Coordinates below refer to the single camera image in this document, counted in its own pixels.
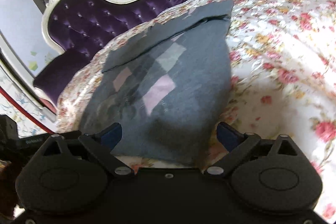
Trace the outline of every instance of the pink flower print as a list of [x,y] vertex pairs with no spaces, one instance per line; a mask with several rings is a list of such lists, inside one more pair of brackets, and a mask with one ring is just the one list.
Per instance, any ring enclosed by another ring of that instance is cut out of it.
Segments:
[[330,7],[330,8],[335,8],[336,1],[328,0],[327,2],[329,3],[329,7]]
[[300,17],[306,20],[311,20],[311,15],[309,15],[308,13],[301,13]]
[[264,63],[262,67],[266,70],[274,69],[274,66],[271,63]]
[[323,213],[322,213],[322,216],[325,218],[325,219],[331,219],[333,217],[333,215],[335,214],[336,212],[336,208],[335,206],[333,206],[331,203],[329,203]]
[[280,69],[278,71],[278,79],[281,83],[290,84],[295,83],[299,78],[293,73],[285,69]]
[[281,58],[281,55],[276,53],[276,52],[267,52],[266,55],[270,58],[270,59],[277,59],[279,60]]
[[232,76],[231,77],[231,89],[235,87],[235,85],[238,83],[239,77],[238,76]]
[[335,138],[336,127],[332,122],[320,122],[316,126],[315,133],[326,143]]
[[329,61],[326,58],[324,58],[321,55],[319,57],[320,57],[320,59],[321,59],[321,61],[323,62],[324,65],[329,65]]
[[276,19],[270,19],[270,20],[268,21],[268,23],[270,23],[270,24],[272,24],[272,25],[278,25],[279,21],[276,20]]
[[323,79],[324,78],[323,74],[321,74],[320,72],[314,72],[312,74],[312,77],[315,78],[315,79]]
[[312,166],[315,168],[316,172],[320,175],[323,171],[322,167],[320,165],[318,165],[316,162],[311,161],[310,162],[312,164]]
[[300,21],[300,26],[304,30],[310,31],[312,29],[312,26],[311,26],[310,22],[307,21],[307,20],[301,20]]
[[276,12],[276,11],[275,11],[274,9],[272,9],[272,8],[269,8],[269,9],[267,9],[267,10],[265,11],[265,13],[268,14],[268,15],[273,14],[273,13],[275,13],[275,12]]
[[269,95],[266,95],[266,96],[263,96],[260,101],[263,103],[263,104],[267,104],[267,105],[271,105],[272,104],[272,96],[269,96]]
[[229,56],[230,56],[231,62],[232,61],[238,61],[238,60],[241,59],[241,55],[240,55],[240,53],[238,51],[232,51],[232,52],[230,52]]

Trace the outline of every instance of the red trim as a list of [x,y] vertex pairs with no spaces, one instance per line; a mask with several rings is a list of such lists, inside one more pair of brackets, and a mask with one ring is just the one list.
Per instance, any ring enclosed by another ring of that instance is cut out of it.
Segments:
[[49,134],[54,134],[49,128],[45,125],[41,124],[38,120],[36,120],[32,115],[30,115],[22,106],[20,106],[9,94],[0,86],[0,93],[14,106],[16,107],[24,116],[26,116],[29,120],[31,120],[34,124],[42,128],[45,132]]

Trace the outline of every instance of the purple tufted headboard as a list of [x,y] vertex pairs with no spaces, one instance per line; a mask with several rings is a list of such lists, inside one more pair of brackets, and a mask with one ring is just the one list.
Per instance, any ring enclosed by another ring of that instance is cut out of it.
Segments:
[[57,0],[53,9],[44,14],[47,24],[43,22],[42,29],[46,41],[52,41],[53,47],[64,53],[35,78],[34,86],[56,104],[74,74],[110,40],[185,1],[135,0],[116,4],[107,0]]

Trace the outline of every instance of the screw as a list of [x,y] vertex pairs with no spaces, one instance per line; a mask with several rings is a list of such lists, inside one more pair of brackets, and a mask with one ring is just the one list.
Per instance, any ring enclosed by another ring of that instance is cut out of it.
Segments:
[[52,136],[53,138],[61,137],[63,140],[65,139],[64,136],[61,136],[60,134],[52,134],[51,136]]
[[36,223],[35,223],[34,220],[29,218],[29,219],[26,220],[25,224],[36,224]]
[[120,166],[120,167],[117,167],[114,172],[117,174],[117,175],[120,175],[120,176],[124,176],[124,175],[128,175],[132,172],[132,170],[127,167],[127,166]]
[[166,179],[172,179],[174,177],[173,174],[165,174]]
[[219,166],[210,166],[208,169],[207,169],[207,172],[210,174],[210,175],[220,175],[220,174],[223,174],[224,173],[224,169],[222,167],[219,167]]

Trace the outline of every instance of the red rose pattern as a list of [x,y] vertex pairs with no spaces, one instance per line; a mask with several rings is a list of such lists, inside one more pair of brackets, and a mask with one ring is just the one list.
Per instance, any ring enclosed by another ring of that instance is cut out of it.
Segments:
[[329,203],[325,207],[322,215],[325,219],[331,219],[334,216],[335,212],[336,212],[336,207],[333,206],[331,203]]
[[301,13],[300,17],[306,20],[311,20],[311,16],[308,13]]
[[300,21],[300,26],[304,30],[310,31],[312,29],[312,26],[311,26],[310,22],[306,21],[306,20],[301,20]]
[[272,25],[278,25],[279,24],[279,21],[276,20],[276,19],[270,19],[268,22]]
[[274,66],[270,63],[264,63],[262,67],[266,70],[274,69]]
[[323,74],[321,74],[320,72],[314,72],[311,75],[315,79],[323,79],[324,78]]
[[332,122],[320,122],[316,126],[315,133],[326,143],[336,137],[336,127]]
[[315,168],[316,172],[320,175],[323,171],[322,167],[320,165],[318,165],[316,162],[311,161],[310,162],[312,164],[312,166]]
[[266,95],[266,96],[263,96],[260,101],[263,103],[263,104],[266,104],[266,105],[271,105],[272,104],[272,96],[269,96],[269,95]]
[[290,84],[295,83],[299,78],[293,73],[285,69],[280,69],[278,71],[278,79],[281,83]]
[[235,85],[238,83],[239,77],[238,76],[232,76],[231,77],[231,89],[235,87]]
[[230,60],[232,61],[238,61],[241,59],[241,55],[238,51],[232,51],[229,54]]
[[276,52],[267,52],[266,55],[270,59],[277,59],[277,60],[279,60],[281,58],[281,55],[278,54],[278,53],[276,53]]

